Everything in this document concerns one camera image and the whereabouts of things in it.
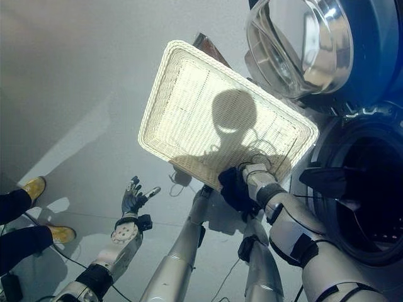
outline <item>rectangular basket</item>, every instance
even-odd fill
[[[139,143],[219,191],[222,171],[257,154],[281,182],[318,134],[313,122],[232,69],[183,41],[171,41]]]

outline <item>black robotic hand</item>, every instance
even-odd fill
[[[133,177],[127,185],[125,194],[122,201],[122,213],[133,212],[138,213],[139,209],[154,195],[156,195],[161,188],[155,187],[146,194],[140,192],[141,184],[137,176]]]
[[[261,207],[249,197],[247,184],[242,178],[242,171],[232,167],[221,172],[219,181],[222,185],[221,195],[237,211],[257,213]]]

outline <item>black pants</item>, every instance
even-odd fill
[[[20,217],[31,206],[31,197],[24,190],[0,195],[0,225]],[[52,233],[46,226],[22,228],[0,237],[0,276],[29,255],[41,252],[53,244]]]

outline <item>washing machine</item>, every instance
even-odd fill
[[[291,192],[391,301],[403,301],[403,1],[260,0],[246,26],[253,79],[306,109],[321,134]],[[371,171],[351,211],[299,181],[308,168]]]

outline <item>cable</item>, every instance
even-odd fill
[[[215,293],[215,296],[213,297],[212,302],[214,302],[214,299],[219,295],[220,290],[221,290],[222,287],[224,286],[224,283],[226,282],[226,280],[227,280],[227,278],[229,277],[229,275],[231,275],[231,272],[232,272],[232,270],[234,269],[234,267],[238,264],[239,260],[240,260],[240,259],[238,258],[238,260],[236,260],[235,263],[234,263],[234,265],[230,268],[228,274],[226,275],[226,277],[225,277],[224,280],[222,281],[219,290]]]
[[[56,297],[56,296],[44,296],[44,297],[42,297],[42,298],[39,298],[39,299],[36,300],[35,302],[41,302],[41,301],[43,301],[43,300],[45,300],[45,299],[52,299],[52,298],[54,298],[54,297]]]
[[[120,296],[122,296],[123,298],[125,298],[126,301],[132,302],[132,300],[130,300],[130,299],[127,298],[124,294],[122,294],[122,293],[120,292],[120,290],[117,289],[114,285],[112,285],[112,287],[113,287],[113,289],[114,289]]]
[[[300,290],[298,291],[297,295],[295,296],[294,302],[297,302],[301,296],[302,290],[304,289],[304,285],[301,285]]]
[[[39,222],[37,222],[31,215],[29,215],[27,212],[24,213],[24,215],[26,217],[28,217],[35,225],[40,225]],[[54,248],[54,250],[59,253],[61,256],[63,256],[63,258],[66,258],[67,260],[70,260],[71,262],[77,264],[78,266],[81,266],[83,269],[87,269],[87,267],[84,264],[81,264],[78,261],[75,261],[73,259],[71,259],[70,257],[66,256],[57,246],[56,244],[52,244],[52,247]],[[122,296],[126,301],[128,302],[132,302],[132,300],[130,300],[128,297],[126,297],[124,294],[122,294],[122,292],[116,288],[115,285],[112,285],[113,289],[120,295]]]

